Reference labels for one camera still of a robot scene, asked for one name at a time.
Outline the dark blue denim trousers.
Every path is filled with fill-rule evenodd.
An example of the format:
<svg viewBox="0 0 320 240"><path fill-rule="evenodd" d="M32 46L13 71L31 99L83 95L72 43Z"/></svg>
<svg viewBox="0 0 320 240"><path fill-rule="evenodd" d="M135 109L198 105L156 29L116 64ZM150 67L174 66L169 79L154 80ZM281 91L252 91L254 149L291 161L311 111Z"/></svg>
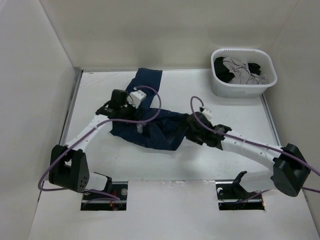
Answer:
<svg viewBox="0 0 320 240"><path fill-rule="evenodd" d="M132 92L135 87L149 86L159 91L161 70L139 68L135 78L126 87ZM181 145L188 129L187 113L161 109L158 116L147 123L124 123L114 121L110 133L127 142L155 150L175 151Z"/></svg>

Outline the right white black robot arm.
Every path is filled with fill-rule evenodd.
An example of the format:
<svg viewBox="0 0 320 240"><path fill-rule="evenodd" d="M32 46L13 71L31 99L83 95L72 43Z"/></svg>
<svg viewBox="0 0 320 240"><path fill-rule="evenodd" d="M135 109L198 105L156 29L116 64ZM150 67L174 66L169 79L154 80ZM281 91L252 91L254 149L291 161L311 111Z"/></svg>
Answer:
<svg viewBox="0 0 320 240"><path fill-rule="evenodd" d="M238 198L263 190L278 190L296 197L310 175L310 168L299 148L255 142L223 124L212 125L204 112L195 112L186 119L185 137L199 145L243 156L265 167L258 172L241 171L232 182L232 192Z"/></svg>

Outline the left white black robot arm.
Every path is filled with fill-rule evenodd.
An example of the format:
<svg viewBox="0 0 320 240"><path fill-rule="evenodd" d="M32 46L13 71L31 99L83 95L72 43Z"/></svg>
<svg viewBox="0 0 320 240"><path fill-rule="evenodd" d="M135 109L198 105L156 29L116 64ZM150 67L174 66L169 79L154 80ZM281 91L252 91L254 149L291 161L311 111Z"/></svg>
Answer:
<svg viewBox="0 0 320 240"><path fill-rule="evenodd" d="M49 182L77 193L94 190L100 199L108 199L112 195L109 177L89 170L86 148L99 133L111 131L111 119L134 120L135 112L146 96L138 89L130 93L113 90L111 99L95 112L93 119L74 139L52 149Z"/></svg>

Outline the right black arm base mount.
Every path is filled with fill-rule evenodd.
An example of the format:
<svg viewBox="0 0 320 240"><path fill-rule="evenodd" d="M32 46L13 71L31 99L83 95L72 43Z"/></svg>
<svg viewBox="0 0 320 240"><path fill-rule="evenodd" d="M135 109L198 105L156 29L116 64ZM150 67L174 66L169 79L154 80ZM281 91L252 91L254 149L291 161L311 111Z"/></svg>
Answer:
<svg viewBox="0 0 320 240"><path fill-rule="evenodd" d="M234 180L218 180L215 182L220 211L265 210L260 191L247 192L240 185L246 173L246 171L240 172Z"/></svg>

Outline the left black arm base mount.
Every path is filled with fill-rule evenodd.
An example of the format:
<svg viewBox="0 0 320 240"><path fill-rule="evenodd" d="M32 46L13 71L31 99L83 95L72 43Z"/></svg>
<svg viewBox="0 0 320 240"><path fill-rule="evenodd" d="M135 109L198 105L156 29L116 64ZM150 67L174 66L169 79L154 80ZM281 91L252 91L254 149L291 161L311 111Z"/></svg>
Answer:
<svg viewBox="0 0 320 240"><path fill-rule="evenodd" d="M81 211L126 211L128 182L113 182L108 195L85 192L82 195Z"/></svg>

